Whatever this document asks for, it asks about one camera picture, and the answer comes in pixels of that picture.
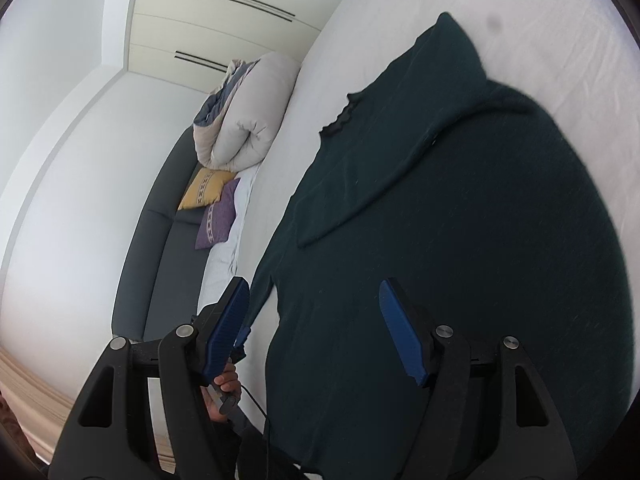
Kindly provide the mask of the person's left hand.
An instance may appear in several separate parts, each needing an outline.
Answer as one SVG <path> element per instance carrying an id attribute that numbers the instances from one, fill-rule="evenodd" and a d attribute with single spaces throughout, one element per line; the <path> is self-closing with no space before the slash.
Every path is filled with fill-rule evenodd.
<path id="1" fill-rule="evenodd" d="M 209 419 L 225 422 L 241 397 L 241 383 L 235 365 L 228 361 L 221 374 L 209 386 L 202 387 L 201 392 Z"/>

